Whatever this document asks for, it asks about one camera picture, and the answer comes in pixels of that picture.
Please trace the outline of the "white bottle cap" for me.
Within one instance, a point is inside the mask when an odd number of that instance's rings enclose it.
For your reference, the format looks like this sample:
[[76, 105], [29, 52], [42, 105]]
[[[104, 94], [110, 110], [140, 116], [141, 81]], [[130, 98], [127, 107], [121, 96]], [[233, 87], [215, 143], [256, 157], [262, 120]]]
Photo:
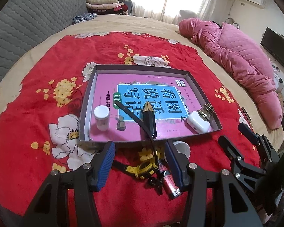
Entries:
[[180, 154], [184, 154], [187, 159], [190, 158], [191, 150], [187, 143], [179, 140], [167, 140], [164, 148], [164, 160], [166, 162], [168, 162], [168, 159], [173, 155], [174, 150], [177, 150]]

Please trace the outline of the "small glass jar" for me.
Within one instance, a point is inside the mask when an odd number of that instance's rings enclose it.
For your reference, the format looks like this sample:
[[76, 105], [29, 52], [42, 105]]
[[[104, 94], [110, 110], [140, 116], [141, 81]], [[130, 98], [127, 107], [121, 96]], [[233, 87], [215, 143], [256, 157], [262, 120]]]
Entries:
[[205, 103], [197, 112], [203, 120], [209, 122], [211, 116], [214, 114], [214, 108], [211, 104]]

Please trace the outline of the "pink children's book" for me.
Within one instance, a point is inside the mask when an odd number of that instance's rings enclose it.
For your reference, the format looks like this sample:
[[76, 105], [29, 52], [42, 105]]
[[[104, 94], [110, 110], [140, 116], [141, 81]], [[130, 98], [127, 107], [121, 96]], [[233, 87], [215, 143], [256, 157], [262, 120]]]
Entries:
[[92, 107], [103, 105], [109, 108], [109, 127], [106, 131], [100, 131], [92, 115], [90, 139], [94, 142], [145, 140], [145, 132], [115, 105], [115, 100], [139, 118], [143, 117], [143, 107], [149, 102], [154, 108], [157, 139], [197, 134], [187, 124], [186, 118], [202, 105], [183, 77], [116, 73], [97, 75]]

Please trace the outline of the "grey quilted headboard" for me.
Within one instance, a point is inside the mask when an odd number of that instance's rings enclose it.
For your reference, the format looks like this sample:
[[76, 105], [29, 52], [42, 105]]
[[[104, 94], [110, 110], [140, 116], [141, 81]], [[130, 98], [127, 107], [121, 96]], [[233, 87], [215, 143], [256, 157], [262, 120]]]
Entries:
[[0, 11], [0, 82], [26, 52], [86, 12], [86, 0], [9, 0]]

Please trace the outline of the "black hair clip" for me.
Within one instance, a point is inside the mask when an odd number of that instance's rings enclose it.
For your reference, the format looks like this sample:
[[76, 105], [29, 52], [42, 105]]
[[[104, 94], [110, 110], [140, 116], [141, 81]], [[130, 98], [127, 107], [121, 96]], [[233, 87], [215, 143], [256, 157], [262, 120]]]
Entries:
[[155, 188], [157, 194], [162, 195], [163, 191], [162, 181], [163, 181], [162, 178], [150, 177], [148, 179], [148, 185]]

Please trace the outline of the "red lighter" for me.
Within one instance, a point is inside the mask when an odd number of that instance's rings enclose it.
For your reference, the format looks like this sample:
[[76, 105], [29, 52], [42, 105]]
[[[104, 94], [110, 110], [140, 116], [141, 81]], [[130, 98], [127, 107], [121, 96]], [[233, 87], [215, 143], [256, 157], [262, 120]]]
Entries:
[[172, 174], [164, 160], [159, 161], [159, 171], [162, 175], [163, 187], [170, 199], [175, 199], [182, 194], [180, 189], [175, 185]]

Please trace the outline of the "pink quilt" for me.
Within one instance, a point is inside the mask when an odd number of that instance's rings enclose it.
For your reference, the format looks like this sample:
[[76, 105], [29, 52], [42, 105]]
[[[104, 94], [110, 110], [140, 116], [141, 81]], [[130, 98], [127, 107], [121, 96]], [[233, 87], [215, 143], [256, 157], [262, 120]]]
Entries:
[[196, 17], [182, 20], [179, 31], [246, 89], [269, 129], [280, 128], [283, 113], [273, 68], [254, 40], [231, 24], [219, 26]]

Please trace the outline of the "black gold pointed case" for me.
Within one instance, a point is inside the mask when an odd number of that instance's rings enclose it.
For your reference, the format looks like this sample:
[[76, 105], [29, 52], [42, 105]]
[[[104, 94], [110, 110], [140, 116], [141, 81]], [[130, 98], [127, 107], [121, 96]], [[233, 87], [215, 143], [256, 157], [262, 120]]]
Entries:
[[149, 129], [152, 138], [155, 139], [157, 137], [155, 112], [149, 101], [146, 101], [143, 107], [143, 122]]

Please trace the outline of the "black yellow wrist watch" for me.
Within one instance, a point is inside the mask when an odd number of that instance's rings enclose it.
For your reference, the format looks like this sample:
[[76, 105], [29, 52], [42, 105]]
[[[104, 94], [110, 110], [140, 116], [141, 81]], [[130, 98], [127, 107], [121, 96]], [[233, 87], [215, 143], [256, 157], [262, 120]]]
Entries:
[[125, 112], [129, 117], [131, 117], [139, 126], [143, 129], [146, 136], [150, 140], [150, 144], [152, 146], [152, 158], [145, 159], [141, 162], [139, 166], [129, 166], [119, 161], [113, 161], [112, 166], [119, 169], [120, 171], [135, 176], [138, 179], [146, 179], [150, 178], [154, 173], [156, 173], [159, 169], [158, 155], [156, 151], [156, 147], [154, 145], [154, 139], [152, 138], [149, 129], [145, 126], [143, 119], [138, 118], [132, 111], [130, 111], [125, 105], [123, 105], [120, 101], [114, 102], [123, 112]]

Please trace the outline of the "black television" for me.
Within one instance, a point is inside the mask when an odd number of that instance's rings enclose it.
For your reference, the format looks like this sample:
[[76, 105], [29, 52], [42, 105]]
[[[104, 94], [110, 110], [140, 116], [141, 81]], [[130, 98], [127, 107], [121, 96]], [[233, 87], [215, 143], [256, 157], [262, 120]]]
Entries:
[[260, 45], [284, 67], [284, 38], [270, 28], [266, 28]]

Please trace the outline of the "white earbuds case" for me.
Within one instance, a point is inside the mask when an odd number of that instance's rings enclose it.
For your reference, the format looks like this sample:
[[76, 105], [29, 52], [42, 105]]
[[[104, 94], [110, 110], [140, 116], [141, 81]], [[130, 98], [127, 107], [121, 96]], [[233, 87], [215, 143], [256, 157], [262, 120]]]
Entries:
[[197, 111], [191, 112], [187, 117], [186, 122], [198, 134], [207, 133], [211, 128], [210, 122], [202, 119]]

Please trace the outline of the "blue patterned cloth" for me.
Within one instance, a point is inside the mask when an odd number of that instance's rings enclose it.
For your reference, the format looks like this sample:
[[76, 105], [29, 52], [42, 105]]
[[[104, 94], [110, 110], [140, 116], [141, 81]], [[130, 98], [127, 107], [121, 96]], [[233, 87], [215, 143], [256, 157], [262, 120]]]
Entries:
[[72, 25], [78, 24], [80, 22], [90, 21], [95, 19], [96, 17], [97, 17], [96, 13], [84, 13], [81, 15], [76, 15], [75, 17], [73, 17]]

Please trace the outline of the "white pill bottle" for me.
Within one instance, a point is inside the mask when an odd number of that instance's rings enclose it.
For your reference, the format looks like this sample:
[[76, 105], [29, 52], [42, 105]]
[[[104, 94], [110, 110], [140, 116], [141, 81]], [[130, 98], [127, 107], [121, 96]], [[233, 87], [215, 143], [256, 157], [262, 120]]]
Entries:
[[96, 126], [100, 131], [106, 131], [109, 128], [110, 110], [107, 106], [97, 106], [94, 109]]

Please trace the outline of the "beige bed sheet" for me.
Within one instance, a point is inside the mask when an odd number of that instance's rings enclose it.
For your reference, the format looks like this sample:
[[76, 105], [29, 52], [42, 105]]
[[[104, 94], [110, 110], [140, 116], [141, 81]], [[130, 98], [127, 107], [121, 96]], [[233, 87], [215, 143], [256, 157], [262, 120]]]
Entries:
[[31, 68], [33, 68], [46, 52], [61, 38], [66, 35], [116, 31], [148, 33], [150, 35], [176, 40], [183, 45], [196, 49], [204, 64], [232, 94], [239, 106], [245, 108], [252, 120], [253, 130], [257, 133], [265, 134], [276, 150], [280, 148], [284, 141], [283, 129], [279, 128], [270, 131], [262, 120], [256, 105], [248, 96], [248, 93], [219, 64], [208, 57], [200, 47], [183, 37], [176, 25], [128, 15], [101, 15], [91, 21], [68, 26], [28, 51], [13, 65], [0, 82], [0, 114], [6, 110], [7, 104], [14, 101], [20, 94], [22, 88], [21, 82]]

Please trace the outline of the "folded clothes pile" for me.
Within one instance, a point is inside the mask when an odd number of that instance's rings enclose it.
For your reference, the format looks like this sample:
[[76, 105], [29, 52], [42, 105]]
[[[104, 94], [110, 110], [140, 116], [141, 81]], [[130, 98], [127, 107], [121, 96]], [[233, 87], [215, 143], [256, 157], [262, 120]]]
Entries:
[[97, 15], [132, 15], [133, 3], [131, 0], [86, 0], [86, 7], [89, 13]]

